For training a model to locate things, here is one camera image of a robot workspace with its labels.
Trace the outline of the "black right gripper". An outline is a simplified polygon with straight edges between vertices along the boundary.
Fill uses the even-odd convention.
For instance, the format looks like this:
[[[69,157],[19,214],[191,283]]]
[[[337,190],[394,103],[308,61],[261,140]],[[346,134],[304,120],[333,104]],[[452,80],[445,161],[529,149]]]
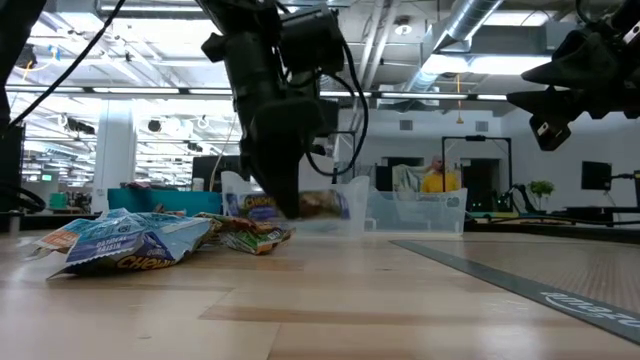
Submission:
[[[611,112],[639,118],[639,0],[624,0],[590,28],[571,31],[551,61],[531,68],[521,78],[538,84],[606,84],[601,93]],[[544,121],[574,121],[583,112],[601,119],[593,95],[582,89],[513,92],[507,101]]]

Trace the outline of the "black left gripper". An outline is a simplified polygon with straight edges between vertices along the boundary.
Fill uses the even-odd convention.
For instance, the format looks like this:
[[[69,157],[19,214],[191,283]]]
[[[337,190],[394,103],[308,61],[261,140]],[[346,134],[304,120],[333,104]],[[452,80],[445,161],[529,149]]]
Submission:
[[[319,78],[340,71],[338,25],[213,34],[202,50],[225,64],[243,132],[241,167],[286,218],[299,217],[300,160],[309,142],[336,128],[339,106],[320,98]]]

